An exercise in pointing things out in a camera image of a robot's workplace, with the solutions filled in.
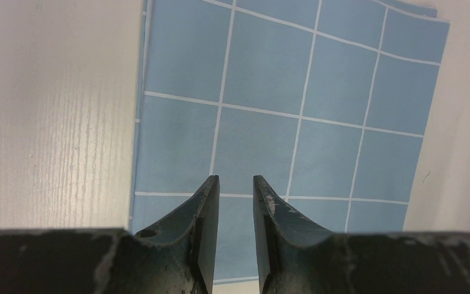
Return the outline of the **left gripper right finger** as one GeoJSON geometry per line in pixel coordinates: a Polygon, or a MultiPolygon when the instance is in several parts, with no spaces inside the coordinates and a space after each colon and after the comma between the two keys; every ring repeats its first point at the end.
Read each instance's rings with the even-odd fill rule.
{"type": "Polygon", "coordinates": [[[261,293],[327,293],[320,245],[334,233],[253,178],[253,218],[261,293]]]}

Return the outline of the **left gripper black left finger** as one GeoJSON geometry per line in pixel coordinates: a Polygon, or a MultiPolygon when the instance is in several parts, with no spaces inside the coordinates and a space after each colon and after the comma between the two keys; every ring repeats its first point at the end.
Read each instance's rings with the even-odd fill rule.
{"type": "Polygon", "coordinates": [[[145,293],[212,293],[220,180],[209,176],[183,204],[135,233],[148,253],[145,293]]]}

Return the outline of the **blue checked cloth napkin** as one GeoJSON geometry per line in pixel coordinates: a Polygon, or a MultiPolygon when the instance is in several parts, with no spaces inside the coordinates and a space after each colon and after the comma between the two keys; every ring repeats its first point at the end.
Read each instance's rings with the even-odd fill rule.
{"type": "Polygon", "coordinates": [[[220,178],[214,281],[254,281],[253,177],[402,230],[450,24],[403,1],[148,1],[130,230],[220,178]]]}

